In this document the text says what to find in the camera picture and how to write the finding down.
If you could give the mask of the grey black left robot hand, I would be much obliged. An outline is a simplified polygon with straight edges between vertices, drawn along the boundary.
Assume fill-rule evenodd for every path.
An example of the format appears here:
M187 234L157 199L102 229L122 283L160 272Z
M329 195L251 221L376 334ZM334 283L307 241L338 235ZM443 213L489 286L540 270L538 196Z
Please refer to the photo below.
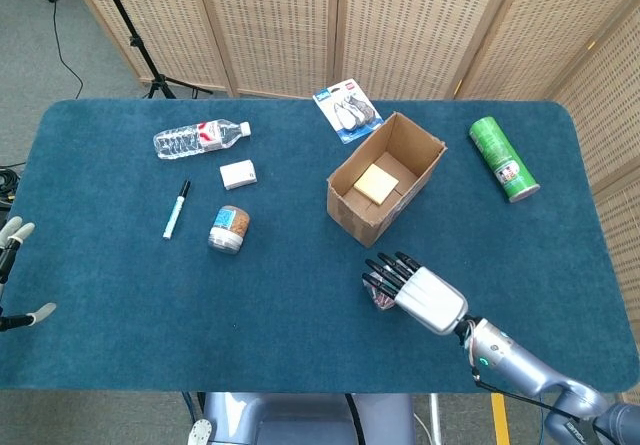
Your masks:
M35 229L32 222L24 222L20 216L9 219L1 228L1 294L9 279L15 263L17 252L24 241ZM48 318L57 308L53 302L46 303L36 311L22 315L5 316L1 312L1 331L6 332L16 328L32 327Z

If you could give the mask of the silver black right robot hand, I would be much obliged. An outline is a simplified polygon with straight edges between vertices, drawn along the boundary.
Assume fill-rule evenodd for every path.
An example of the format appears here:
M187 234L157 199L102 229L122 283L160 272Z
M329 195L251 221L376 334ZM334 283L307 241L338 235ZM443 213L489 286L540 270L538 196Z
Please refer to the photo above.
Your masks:
M436 335L463 333L472 319L466 298L411 256L380 252L365 264L362 284L379 310L399 307Z

